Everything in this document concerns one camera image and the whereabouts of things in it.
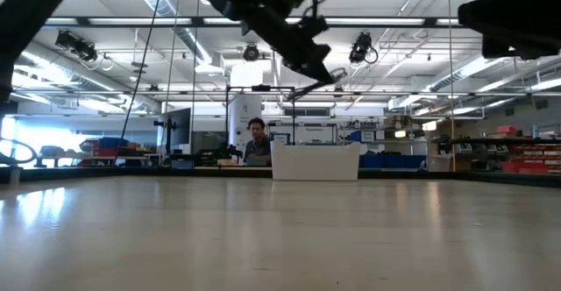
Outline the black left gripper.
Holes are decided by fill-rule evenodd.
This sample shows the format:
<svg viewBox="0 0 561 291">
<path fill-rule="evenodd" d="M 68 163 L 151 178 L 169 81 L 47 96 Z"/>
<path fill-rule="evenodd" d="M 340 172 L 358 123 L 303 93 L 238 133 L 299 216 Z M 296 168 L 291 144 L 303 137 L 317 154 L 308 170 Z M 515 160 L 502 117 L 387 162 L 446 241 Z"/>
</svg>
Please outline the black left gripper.
<svg viewBox="0 0 561 291">
<path fill-rule="evenodd" d="M 330 29 L 325 17 L 307 16 L 290 24 L 272 7 L 259 5 L 243 16 L 242 26 L 244 32 L 255 32 L 278 53 L 284 67 L 322 84 L 336 82 L 323 64 L 330 47 L 314 41 Z"/>
</svg>

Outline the red storage bins rack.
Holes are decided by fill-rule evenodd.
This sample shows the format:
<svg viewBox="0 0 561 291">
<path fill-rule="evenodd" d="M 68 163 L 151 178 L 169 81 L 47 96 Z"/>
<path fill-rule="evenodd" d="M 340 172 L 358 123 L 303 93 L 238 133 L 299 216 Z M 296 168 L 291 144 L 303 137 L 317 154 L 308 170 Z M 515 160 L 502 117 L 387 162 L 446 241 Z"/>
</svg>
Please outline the red storage bins rack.
<svg viewBox="0 0 561 291">
<path fill-rule="evenodd" d="M 561 131 L 540 131 L 539 128 L 525 134 L 522 130 L 508 127 L 507 139 L 528 140 L 507 144 L 508 153 L 501 162 L 504 173 L 558 174 L 561 175 Z"/>
</svg>

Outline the black metal stand frame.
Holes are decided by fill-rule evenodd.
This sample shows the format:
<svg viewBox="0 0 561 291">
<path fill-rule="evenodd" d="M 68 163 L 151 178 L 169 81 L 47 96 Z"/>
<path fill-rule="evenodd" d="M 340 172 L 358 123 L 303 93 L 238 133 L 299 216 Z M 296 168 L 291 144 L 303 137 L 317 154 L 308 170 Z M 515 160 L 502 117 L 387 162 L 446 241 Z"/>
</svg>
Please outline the black metal stand frame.
<svg viewBox="0 0 561 291">
<path fill-rule="evenodd" d="M 291 97 L 295 93 L 294 87 L 275 87 L 269 85 L 253 85 L 249 87 L 244 86 L 227 86 L 225 90 L 225 137 L 227 144 L 229 143 L 229 104 L 231 100 L 238 95 L 257 95 L 261 96 L 262 101 L 262 114 L 263 119 L 264 98 L 272 96 L 273 98 L 286 97 L 292 104 L 295 104 L 295 99 Z"/>
</svg>

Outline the black monitor on stand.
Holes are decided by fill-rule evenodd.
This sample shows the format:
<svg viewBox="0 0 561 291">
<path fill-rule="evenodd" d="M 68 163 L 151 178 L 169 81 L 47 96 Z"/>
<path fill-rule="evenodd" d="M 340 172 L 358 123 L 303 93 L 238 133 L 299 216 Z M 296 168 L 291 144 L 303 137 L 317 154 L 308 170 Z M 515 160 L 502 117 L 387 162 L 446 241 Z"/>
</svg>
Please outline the black monitor on stand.
<svg viewBox="0 0 561 291">
<path fill-rule="evenodd" d="M 158 131 L 158 147 L 171 155 L 175 146 L 187 145 L 191 138 L 191 109 L 172 110 L 153 122 Z"/>
</svg>

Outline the person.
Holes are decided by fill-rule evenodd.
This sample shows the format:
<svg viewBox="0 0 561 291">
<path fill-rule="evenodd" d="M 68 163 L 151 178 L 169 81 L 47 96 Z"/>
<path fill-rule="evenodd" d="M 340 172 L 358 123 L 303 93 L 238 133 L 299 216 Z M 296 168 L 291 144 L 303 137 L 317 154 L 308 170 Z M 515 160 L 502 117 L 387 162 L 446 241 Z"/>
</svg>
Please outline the person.
<svg viewBox="0 0 561 291">
<path fill-rule="evenodd" d="M 244 163 L 248 166 L 270 167 L 271 145 L 266 135 L 266 125 L 264 121 L 255 117 L 248 123 L 248 130 L 252 134 L 252 139 L 246 144 Z"/>
</svg>

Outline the stacked red blue crates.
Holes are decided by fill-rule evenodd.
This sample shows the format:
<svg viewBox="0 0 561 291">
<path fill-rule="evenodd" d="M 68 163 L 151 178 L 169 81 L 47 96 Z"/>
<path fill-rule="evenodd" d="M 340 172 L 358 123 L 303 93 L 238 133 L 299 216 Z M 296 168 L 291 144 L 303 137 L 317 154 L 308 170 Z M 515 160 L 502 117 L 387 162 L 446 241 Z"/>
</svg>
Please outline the stacked red blue crates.
<svg viewBox="0 0 561 291">
<path fill-rule="evenodd" d="M 88 138 L 80 143 L 83 153 L 94 157 L 135 157 L 154 153 L 155 148 L 142 146 L 127 139 L 120 138 Z"/>
</svg>

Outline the white cylindrical column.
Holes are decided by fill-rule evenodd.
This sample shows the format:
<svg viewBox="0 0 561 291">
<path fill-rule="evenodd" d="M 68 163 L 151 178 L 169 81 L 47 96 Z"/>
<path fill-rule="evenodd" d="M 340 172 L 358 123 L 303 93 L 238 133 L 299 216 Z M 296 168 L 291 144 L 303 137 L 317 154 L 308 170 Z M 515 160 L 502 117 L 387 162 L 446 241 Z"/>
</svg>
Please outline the white cylindrical column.
<svg viewBox="0 0 561 291">
<path fill-rule="evenodd" d="M 249 122 L 261 117 L 262 101 L 257 95 L 238 95 L 229 104 L 229 143 L 244 151 L 252 139 Z"/>
</svg>

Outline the yellowish vertical pole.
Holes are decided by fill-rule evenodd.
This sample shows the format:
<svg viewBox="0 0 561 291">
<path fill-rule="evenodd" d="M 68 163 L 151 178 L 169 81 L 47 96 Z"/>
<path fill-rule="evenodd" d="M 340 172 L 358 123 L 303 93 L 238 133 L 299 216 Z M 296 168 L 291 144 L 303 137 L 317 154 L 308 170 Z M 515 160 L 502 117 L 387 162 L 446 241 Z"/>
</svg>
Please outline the yellowish vertical pole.
<svg viewBox="0 0 561 291">
<path fill-rule="evenodd" d="M 453 55 L 452 55 L 452 11 L 451 11 L 451 0 L 447 0 L 448 1 L 448 33 L 449 33 L 449 65 L 450 65 L 450 77 L 451 77 L 451 84 L 450 84 L 450 91 L 451 91 L 451 97 L 449 98 L 450 100 L 450 108 L 449 108 L 449 112 L 450 112 L 450 121 L 451 121 L 451 137 L 455 138 L 455 116 L 454 116 L 454 108 L 455 108 L 455 99 L 454 99 L 454 81 L 453 79 L 453 74 L 454 74 L 454 63 L 453 63 Z M 455 153 L 455 148 L 454 145 L 451 145 L 451 159 L 452 159 L 452 163 L 451 163 L 451 171 L 453 173 L 456 172 L 457 170 L 457 162 L 456 162 L 456 153 Z"/>
</svg>

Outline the white plastic bin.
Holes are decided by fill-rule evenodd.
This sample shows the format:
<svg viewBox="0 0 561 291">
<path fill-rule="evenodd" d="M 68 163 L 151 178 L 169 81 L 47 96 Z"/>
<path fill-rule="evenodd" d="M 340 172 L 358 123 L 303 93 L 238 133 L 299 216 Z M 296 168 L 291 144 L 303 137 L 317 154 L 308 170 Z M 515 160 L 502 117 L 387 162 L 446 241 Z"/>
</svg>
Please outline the white plastic bin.
<svg viewBox="0 0 561 291">
<path fill-rule="evenodd" d="M 285 145 L 271 143 L 273 179 L 276 181 L 356 181 L 360 144 Z"/>
</svg>

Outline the black aluminium table frame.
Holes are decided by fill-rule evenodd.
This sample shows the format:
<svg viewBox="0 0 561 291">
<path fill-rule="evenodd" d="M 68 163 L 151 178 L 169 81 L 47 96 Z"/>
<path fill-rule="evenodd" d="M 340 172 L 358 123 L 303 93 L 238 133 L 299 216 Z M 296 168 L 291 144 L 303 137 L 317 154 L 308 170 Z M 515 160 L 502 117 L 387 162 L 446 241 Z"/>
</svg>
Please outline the black aluminium table frame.
<svg viewBox="0 0 561 291">
<path fill-rule="evenodd" d="M 11 183 L 12 175 L 18 181 L 55 181 L 113 176 L 171 176 L 217 178 L 268 178 L 273 171 L 268 167 L 202 167 L 197 169 L 166 169 L 140 167 L 63 167 L 23 169 L 0 167 L 0 185 Z M 424 180 L 476 181 L 561 190 L 561 175 L 509 174 L 492 172 L 400 172 L 361 169 L 360 180 Z"/>
</svg>

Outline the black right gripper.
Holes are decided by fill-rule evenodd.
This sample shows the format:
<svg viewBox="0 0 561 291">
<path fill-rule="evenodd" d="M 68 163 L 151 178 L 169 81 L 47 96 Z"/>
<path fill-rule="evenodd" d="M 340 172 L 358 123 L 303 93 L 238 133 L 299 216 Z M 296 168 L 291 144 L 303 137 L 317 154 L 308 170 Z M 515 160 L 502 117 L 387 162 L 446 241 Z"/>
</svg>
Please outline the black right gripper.
<svg viewBox="0 0 561 291">
<path fill-rule="evenodd" d="M 529 0 L 529 38 L 548 55 L 561 52 L 561 0 Z M 473 0 L 458 7 L 458 22 L 482 33 L 482 56 L 486 59 L 526 56 L 523 45 L 526 20 L 524 0 Z"/>
</svg>

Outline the blue storage bins row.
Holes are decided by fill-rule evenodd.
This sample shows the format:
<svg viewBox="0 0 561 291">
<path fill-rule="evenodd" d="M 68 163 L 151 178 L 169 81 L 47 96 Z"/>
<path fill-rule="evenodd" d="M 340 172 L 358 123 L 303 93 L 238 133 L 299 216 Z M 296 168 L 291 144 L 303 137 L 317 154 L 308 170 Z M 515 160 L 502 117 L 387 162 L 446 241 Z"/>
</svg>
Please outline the blue storage bins row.
<svg viewBox="0 0 561 291">
<path fill-rule="evenodd" d="M 360 168 L 418 169 L 426 160 L 425 155 L 400 153 L 366 153 L 359 158 Z"/>
</svg>

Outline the white board sign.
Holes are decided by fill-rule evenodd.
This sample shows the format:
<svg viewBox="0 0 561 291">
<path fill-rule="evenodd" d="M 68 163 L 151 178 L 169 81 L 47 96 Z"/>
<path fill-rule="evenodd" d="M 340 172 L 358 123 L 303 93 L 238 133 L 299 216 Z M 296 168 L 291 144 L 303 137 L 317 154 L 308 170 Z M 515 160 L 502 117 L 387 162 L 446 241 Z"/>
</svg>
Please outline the white board sign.
<svg viewBox="0 0 561 291">
<path fill-rule="evenodd" d="M 269 135 L 273 140 L 285 144 L 297 145 L 335 145 L 337 143 L 334 125 L 304 124 L 270 124 Z"/>
</svg>

